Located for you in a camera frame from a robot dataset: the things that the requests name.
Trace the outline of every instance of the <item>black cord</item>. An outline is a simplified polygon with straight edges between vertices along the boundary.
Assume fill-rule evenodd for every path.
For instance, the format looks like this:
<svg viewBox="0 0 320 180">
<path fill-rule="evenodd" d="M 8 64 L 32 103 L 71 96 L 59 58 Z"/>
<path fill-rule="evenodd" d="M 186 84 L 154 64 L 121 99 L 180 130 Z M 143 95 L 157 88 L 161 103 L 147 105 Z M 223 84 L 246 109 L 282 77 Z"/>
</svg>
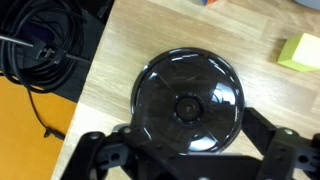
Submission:
<svg viewBox="0 0 320 180">
<path fill-rule="evenodd" d="M 65 21 L 65 25 L 68 27 L 65 31 L 62 25 L 59 24 L 59 18 L 57 17 Z M 85 19 L 82 16 L 82 10 L 77 0 L 47 0 L 45 2 L 15 0 L 8 8 L 3 21 L 0 22 L 0 33 L 19 39 L 25 33 L 26 25 L 34 23 L 55 35 L 55 39 L 49 42 L 50 44 L 55 44 L 64 51 L 77 55 L 81 53 L 83 48 L 84 22 Z M 53 26 L 54 24 L 60 28 L 60 31 L 56 30 Z M 35 107 L 31 92 L 49 93 L 57 90 L 70 79 L 78 61 L 70 58 L 63 58 L 58 62 L 40 61 L 38 59 L 34 60 L 34 62 L 40 61 L 37 65 L 25 67 L 25 57 L 20 57 L 18 54 L 21 54 L 21 51 L 29 50 L 11 42 L 1 41 L 0 76 L 5 76 L 12 83 L 23 85 L 27 89 L 35 116 L 46 130 L 44 137 L 53 134 L 63 140 L 64 134 L 51 129 L 42 121 Z"/>
</svg>

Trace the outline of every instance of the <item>black mount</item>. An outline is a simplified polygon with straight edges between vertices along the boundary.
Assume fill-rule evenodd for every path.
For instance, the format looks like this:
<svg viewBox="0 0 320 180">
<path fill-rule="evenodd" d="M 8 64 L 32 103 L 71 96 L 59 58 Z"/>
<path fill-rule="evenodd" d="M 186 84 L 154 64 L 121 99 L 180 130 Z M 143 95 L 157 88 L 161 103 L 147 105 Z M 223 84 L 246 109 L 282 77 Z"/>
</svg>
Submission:
<svg viewBox="0 0 320 180">
<path fill-rule="evenodd" d="M 179 154 L 139 128 L 124 126 L 105 137 L 82 136 L 61 179 L 104 179 L 121 166 L 131 179 L 292 179 L 294 168 L 320 179 L 320 134 L 312 140 L 288 128 L 276 128 L 253 108 L 244 111 L 242 130 L 264 155 L 263 161 L 241 155 Z"/>
</svg>

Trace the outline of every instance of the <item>dome cover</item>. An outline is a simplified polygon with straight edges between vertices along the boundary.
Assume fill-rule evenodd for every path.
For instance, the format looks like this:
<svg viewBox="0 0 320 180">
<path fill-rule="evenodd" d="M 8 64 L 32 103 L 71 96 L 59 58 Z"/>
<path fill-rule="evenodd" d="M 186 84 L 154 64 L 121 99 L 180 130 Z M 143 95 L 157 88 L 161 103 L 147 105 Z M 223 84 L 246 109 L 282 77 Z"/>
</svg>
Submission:
<svg viewBox="0 0 320 180">
<path fill-rule="evenodd" d="M 238 135 L 244 106 L 240 80 L 224 59 L 179 48 L 157 56 L 138 76 L 131 126 L 179 153 L 218 153 Z"/>
</svg>

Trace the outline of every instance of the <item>wooden table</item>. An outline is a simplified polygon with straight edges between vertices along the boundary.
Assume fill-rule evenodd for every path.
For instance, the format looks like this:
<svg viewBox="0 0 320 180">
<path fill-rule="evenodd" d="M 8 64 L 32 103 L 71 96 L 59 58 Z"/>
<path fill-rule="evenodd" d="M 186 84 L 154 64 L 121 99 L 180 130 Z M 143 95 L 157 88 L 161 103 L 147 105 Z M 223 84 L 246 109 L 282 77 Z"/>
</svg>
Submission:
<svg viewBox="0 0 320 180">
<path fill-rule="evenodd" d="M 242 79 L 248 106 L 311 138 L 320 132 L 320 72 L 296 72 L 276 59 L 287 38 L 302 32 L 320 37 L 319 22 L 319 11 L 290 0 L 221 0 L 206 7 L 201 0 L 116 0 L 52 179 L 59 179 L 81 135 L 108 135 L 130 122 L 131 90 L 141 69 L 178 47 L 227 59 Z M 261 158 L 243 133 L 226 151 Z M 127 179 L 118 172 L 108 178 Z"/>
</svg>

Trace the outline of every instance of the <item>yellow sponge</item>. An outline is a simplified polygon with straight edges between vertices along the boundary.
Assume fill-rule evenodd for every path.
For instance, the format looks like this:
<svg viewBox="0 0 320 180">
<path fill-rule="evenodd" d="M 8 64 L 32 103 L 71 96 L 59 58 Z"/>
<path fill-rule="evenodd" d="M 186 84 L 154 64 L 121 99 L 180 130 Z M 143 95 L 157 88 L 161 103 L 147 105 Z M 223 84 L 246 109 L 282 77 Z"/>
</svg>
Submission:
<svg viewBox="0 0 320 180">
<path fill-rule="evenodd" d="M 303 33 L 288 39 L 278 63 L 301 72 L 320 69 L 320 38 Z"/>
</svg>

